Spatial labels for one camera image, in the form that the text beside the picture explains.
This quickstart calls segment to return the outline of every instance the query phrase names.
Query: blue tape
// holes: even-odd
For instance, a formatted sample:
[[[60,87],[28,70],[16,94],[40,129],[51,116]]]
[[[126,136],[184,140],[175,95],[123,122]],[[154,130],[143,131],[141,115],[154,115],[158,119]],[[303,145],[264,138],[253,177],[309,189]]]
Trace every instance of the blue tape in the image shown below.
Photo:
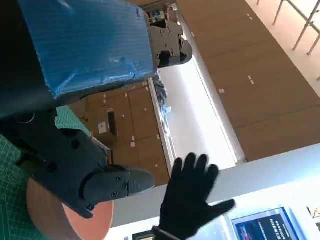
[[[18,0],[54,98],[154,72],[142,9],[122,0]]]

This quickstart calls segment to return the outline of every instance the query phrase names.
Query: gloved hand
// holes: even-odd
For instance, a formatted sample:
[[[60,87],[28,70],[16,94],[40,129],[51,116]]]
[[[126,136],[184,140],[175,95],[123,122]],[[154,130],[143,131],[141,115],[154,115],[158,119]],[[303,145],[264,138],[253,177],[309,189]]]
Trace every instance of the gloved hand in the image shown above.
[[[215,206],[207,204],[219,174],[216,165],[210,165],[206,171],[207,161],[207,156],[201,155],[196,162],[196,155],[190,153],[183,169],[181,158],[175,160],[172,169],[161,205],[159,228],[181,240],[194,236],[199,228],[235,206],[233,199]]]

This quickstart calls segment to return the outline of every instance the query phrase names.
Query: label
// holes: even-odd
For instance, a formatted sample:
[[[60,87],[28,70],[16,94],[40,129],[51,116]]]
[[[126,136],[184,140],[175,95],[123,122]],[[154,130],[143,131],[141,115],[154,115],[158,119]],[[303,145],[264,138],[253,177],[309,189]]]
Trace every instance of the label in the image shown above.
[[[99,128],[99,134],[104,134],[108,131],[106,122],[99,123],[98,128]]]

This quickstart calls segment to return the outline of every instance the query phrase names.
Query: table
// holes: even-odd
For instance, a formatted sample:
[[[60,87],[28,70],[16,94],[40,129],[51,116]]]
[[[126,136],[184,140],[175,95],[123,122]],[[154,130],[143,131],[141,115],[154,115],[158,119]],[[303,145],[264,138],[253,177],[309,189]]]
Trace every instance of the table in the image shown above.
[[[58,128],[90,132],[67,107],[57,108]],[[33,225],[26,202],[29,175],[15,166],[19,150],[0,135],[0,239],[45,240]]]

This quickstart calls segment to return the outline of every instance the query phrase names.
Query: wooden cabinet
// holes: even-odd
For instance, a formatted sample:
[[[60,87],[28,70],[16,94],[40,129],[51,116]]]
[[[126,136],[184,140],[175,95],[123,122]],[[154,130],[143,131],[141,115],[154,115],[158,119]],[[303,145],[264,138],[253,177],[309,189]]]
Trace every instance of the wooden cabinet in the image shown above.
[[[249,161],[320,143],[319,97],[245,0],[177,3]]]
[[[319,122],[318,106],[238,128],[236,135],[251,162],[319,143]]]
[[[167,184],[169,171],[148,84],[131,85],[106,96],[118,132],[112,149],[114,164],[145,169],[154,175],[157,186]]]
[[[136,141],[136,149],[140,168],[154,175],[156,186],[168,184],[170,177],[160,136],[155,135]]]
[[[220,95],[234,128],[259,123],[320,104],[316,94],[301,89],[308,83],[296,68],[274,75],[261,75],[247,84],[225,89]]]
[[[155,109],[149,87],[129,93],[134,135],[137,140],[159,134]]]
[[[114,112],[118,141],[117,144],[130,143],[134,140],[134,125],[128,93],[108,96],[107,108]]]

